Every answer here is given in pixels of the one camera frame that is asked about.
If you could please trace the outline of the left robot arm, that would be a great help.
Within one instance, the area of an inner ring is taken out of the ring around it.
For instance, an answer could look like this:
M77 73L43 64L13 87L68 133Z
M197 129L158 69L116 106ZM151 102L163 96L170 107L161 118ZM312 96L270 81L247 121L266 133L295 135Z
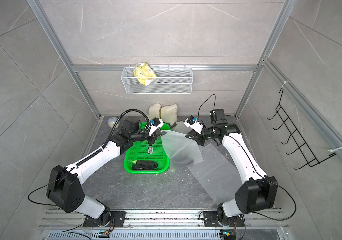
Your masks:
M120 131L86 157L66 167L52 169L46 196L66 213L77 212L106 226L111 219L109 208L100 201L87 196L82 188L84 182L98 169L126 152L135 142L146 141L153 145L165 133L161 131L164 122L154 118L145 126L139 121L124 120Z

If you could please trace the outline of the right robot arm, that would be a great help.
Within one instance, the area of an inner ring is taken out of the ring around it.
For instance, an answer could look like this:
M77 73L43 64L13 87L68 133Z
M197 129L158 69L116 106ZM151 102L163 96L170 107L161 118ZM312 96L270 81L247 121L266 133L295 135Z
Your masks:
M199 146L206 140L223 145L237 167L242 185L233 199L219 204L217 209L219 223L227 226L241 215L272 208L278 182L260 168L244 143L238 125L228 123L223 109L210 111L210 118L212 125L207 127L199 118L188 117L184 124L192 130L186 138L196 141Z

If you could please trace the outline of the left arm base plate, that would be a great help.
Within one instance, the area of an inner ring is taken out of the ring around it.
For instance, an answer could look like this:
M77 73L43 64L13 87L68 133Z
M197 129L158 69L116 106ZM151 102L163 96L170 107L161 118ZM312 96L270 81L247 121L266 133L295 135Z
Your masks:
M86 228L96 228L96 227L115 227L121 228L123 227L124 221L126 217L125 211L111 211L106 214L102 214L98 219L93 219L89 216L86 216L84 227Z

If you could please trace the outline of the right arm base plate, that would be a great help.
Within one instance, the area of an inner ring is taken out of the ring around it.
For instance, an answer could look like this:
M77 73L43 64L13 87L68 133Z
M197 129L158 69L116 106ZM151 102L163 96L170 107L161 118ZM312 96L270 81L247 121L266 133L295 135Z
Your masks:
M234 217L225 217L216 211L203 211L199 215L199 219L204 221L205 227L213 228L229 228L229 227L244 227L245 221L242 215Z

